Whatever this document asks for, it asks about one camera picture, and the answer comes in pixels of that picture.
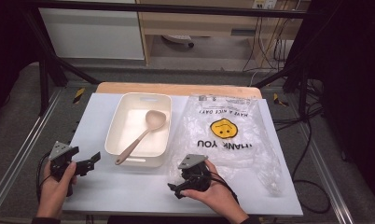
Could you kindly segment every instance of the sleeve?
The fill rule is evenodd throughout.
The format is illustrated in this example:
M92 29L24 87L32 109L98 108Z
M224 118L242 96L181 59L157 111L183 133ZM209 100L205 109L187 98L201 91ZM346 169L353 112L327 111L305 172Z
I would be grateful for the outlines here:
M60 224L61 221L51 217L34 217L31 224Z
M256 216L250 216L244 220L241 224L260 224L259 218Z

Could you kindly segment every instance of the white cabinet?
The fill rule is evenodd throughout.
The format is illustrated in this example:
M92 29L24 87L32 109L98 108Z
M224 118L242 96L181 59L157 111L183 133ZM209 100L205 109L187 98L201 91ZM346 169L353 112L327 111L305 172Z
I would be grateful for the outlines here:
M135 3L134 0L90 1ZM40 8L40 12L59 57L144 59L136 12L53 8Z

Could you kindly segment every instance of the white tabletop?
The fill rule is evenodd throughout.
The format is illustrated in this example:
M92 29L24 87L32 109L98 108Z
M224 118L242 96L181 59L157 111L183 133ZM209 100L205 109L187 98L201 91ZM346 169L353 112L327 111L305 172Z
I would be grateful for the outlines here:
M78 178L74 194L66 199L62 209L103 215L213 216L215 213L206 205L189 198L178 200L174 196L167 186L168 170L165 165L148 169L114 164L115 158L105 151L104 142L121 96L108 93L91 96L71 142L71 146L80 150L73 160L87 160L98 151L102 158L95 163L93 171ZM173 139L188 97L172 96L172 100L173 121L169 141ZM248 214L302 216L269 108L265 100L258 101L267 133L282 166L285 188L281 195L271 196L249 169L240 170L228 184Z

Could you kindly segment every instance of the gray floor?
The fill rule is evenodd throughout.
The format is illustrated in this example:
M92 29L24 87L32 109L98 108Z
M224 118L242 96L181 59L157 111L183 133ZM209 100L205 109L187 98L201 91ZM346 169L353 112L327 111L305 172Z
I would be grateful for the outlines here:
M252 81L257 82L269 75L270 70L261 70L260 73L240 72L250 54L247 50L247 41L243 38L193 37L193 40L195 47L189 49L157 37L154 42L151 64L148 66L143 65L142 62L95 61L96 65L101 68L92 68L90 65L94 63L91 60L76 60L75 63L82 66L82 70L91 76L106 81L247 86ZM127 69L121 70L120 67L127 67ZM256 67L255 63L250 62L247 68L254 67ZM51 149L56 140L68 142L72 139L73 130L77 127L80 116L90 99L90 93L95 91L95 86L82 83L80 78L73 75L68 76L72 80L72 85L62 90L59 105L55 107L27 162L22 166L15 183L1 205L0 222L5 220L5 217L21 218L13 221L23 222L35 215L37 203L34 180L37 161ZM288 101L290 98L296 99L295 94L283 94L280 88L282 82L282 80L277 80L269 87L262 89L263 97L268 100L274 119L292 119L295 114L291 106L276 105L272 100L275 92L283 101ZM86 87L86 91L79 104L74 105L72 101L80 86ZM0 111L0 181L38 118L40 100L38 87L37 67L25 68L10 94L10 101ZM355 165L341 159L340 150L326 118L317 116L312 119L312 134L354 222L375 223L375 198ZM306 139L298 125L279 131L278 137L288 168L292 171L304 149ZM307 155L300 165L297 178L311 180L321 185L321 179L310 155ZM321 209L326 206L325 197L318 189L301 184L296 185L296 188L301 201L310 207ZM333 209L325 214L315 214L306 209L303 209L303 212L303 217L279 217L277 221L279 223L339 222ZM85 217L67 215L63 218L80 220ZM106 217L99 216L95 218L106 219Z

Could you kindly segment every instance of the camera rig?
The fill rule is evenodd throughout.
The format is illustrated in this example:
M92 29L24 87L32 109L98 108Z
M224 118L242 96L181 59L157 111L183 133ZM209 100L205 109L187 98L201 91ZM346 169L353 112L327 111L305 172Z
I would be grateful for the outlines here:
M211 185L211 172L206 167L204 161L207 156L188 154L178 165L178 169L182 170L182 177L185 182L176 186L168 184L170 190L175 191L178 199L185 197L181 194L181 190L195 189L198 191L206 191Z
M70 147L64 143L56 142L50 152L50 173L57 179L61 179L65 173L66 168L72 161L72 157L79 152L79 147ZM94 163L99 161L101 153L98 152L90 159L85 161L78 161L76 163L76 170L74 175L86 175L88 171L94 170ZM69 183L67 197L71 196L72 183Z

